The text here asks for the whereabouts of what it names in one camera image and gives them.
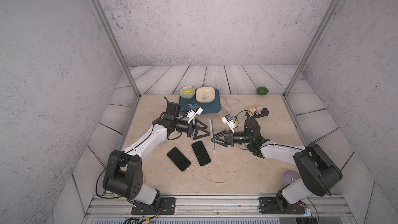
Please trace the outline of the cream square dish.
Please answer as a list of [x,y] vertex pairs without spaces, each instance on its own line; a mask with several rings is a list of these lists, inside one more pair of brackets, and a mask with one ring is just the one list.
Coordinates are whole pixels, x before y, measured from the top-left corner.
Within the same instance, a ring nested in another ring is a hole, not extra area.
[[213,87],[201,87],[196,90],[195,98],[199,103],[211,103],[216,98],[216,91]]

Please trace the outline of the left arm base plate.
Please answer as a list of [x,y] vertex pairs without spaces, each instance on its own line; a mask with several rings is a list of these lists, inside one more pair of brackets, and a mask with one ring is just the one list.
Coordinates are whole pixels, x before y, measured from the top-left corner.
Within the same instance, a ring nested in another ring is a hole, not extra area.
[[132,215],[174,215],[176,198],[157,197],[152,204],[134,201]]

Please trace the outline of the patterned small bowl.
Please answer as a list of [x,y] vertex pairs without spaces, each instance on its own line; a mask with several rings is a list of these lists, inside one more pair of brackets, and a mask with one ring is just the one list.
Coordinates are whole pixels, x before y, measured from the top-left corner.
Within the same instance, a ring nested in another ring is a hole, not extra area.
[[192,99],[195,93],[196,89],[193,86],[184,86],[179,91],[179,95],[186,100]]

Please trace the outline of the green avocado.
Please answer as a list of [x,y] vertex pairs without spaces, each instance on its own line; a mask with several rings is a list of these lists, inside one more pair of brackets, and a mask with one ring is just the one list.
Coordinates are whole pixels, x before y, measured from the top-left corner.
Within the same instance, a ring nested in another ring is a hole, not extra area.
[[264,96],[267,95],[269,93],[269,90],[266,87],[259,87],[257,88],[257,94]]

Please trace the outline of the black phone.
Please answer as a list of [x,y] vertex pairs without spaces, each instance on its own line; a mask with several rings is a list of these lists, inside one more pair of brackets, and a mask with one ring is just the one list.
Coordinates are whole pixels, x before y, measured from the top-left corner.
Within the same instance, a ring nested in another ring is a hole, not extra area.
[[193,152],[197,158],[197,161],[201,167],[208,165],[211,163],[211,158],[208,154],[208,151],[202,141],[197,141],[191,144]]

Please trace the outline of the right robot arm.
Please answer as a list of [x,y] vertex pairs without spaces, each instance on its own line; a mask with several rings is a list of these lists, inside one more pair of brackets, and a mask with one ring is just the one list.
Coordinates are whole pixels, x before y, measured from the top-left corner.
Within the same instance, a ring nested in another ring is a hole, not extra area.
[[300,178],[276,194],[280,209],[311,196],[323,197],[343,178],[341,169],[318,144],[289,146],[272,142],[261,135],[261,127],[253,117],[245,120],[244,130],[240,132],[234,131],[235,123],[229,117],[224,117],[223,122],[230,129],[214,134],[213,143],[224,147],[245,144],[256,157],[276,159],[297,167]]

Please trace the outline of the purple bowl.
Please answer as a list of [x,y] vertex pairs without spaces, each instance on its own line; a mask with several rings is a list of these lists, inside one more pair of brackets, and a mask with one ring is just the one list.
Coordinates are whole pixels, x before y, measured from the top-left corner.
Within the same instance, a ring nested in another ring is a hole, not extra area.
[[282,174],[281,181],[284,186],[288,186],[288,185],[296,182],[300,178],[301,178],[301,176],[300,176],[299,172],[297,172],[295,170],[286,170]]

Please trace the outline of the pink case phone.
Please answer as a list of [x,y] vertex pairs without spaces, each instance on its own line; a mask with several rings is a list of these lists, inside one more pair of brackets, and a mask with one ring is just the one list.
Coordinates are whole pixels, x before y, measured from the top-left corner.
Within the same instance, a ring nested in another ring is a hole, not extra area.
[[184,172],[191,165],[191,161],[177,147],[171,149],[167,153],[167,157],[181,172]]

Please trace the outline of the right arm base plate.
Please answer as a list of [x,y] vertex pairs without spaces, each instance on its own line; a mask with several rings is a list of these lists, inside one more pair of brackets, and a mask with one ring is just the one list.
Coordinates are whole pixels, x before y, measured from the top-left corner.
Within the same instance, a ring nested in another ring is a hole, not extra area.
[[305,205],[302,202],[290,204],[277,197],[259,197],[259,212],[261,214],[304,215]]

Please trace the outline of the pink charger plug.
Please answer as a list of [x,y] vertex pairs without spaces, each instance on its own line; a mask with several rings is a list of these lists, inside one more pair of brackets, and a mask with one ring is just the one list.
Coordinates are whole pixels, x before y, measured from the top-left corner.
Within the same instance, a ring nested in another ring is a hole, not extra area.
[[261,107],[261,106],[256,107],[256,114],[260,114],[262,112],[262,110],[263,110],[263,107]]

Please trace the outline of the light green case phone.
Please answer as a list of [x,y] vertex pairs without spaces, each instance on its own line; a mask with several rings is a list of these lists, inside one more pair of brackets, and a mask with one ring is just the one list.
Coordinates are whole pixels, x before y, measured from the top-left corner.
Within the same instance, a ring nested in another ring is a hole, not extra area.
[[213,125],[213,120],[212,119],[209,119],[209,130],[210,130],[211,149],[214,151],[215,150],[215,143],[212,141],[212,138],[214,137],[214,125]]

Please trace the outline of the yellow charger plug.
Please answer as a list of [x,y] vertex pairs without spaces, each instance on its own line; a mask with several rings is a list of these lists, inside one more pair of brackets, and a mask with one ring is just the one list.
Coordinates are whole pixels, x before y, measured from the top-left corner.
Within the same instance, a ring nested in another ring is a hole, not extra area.
[[252,108],[249,109],[249,111],[250,111],[252,114],[255,114],[255,113],[256,113],[256,108],[255,108],[255,107],[252,107]]

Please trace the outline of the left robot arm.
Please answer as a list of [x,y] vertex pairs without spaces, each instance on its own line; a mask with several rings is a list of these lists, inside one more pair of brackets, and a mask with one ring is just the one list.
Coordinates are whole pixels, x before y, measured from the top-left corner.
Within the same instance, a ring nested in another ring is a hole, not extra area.
[[147,205],[157,200],[160,195],[158,191],[143,182],[145,159],[175,131],[185,133],[194,140],[210,136],[207,125],[197,119],[197,115],[203,112],[199,105],[189,104],[184,115],[181,114],[180,107],[178,103],[168,102],[166,111],[152,122],[140,139],[124,150],[111,152],[103,172],[104,190]]

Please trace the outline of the blue tray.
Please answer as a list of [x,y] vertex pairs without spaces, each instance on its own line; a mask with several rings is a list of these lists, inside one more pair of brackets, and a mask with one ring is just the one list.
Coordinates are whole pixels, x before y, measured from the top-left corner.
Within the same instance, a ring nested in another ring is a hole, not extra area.
[[203,109],[202,114],[214,114],[221,111],[220,94],[218,89],[215,90],[215,99],[210,103],[200,103],[196,100],[196,95],[194,95],[193,98],[188,100],[180,96],[179,104],[183,106],[197,104]]

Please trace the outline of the black power strip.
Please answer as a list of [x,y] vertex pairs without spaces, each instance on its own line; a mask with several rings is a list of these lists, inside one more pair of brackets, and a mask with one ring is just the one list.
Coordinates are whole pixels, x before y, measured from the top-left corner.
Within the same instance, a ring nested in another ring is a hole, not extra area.
[[249,111],[246,112],[245,116],[247,119],[249,118],[261,118],[261,117],[266,117],[268,116],[269,111],[267,108],[261,108],[261,107],[252,107],[249,109]]

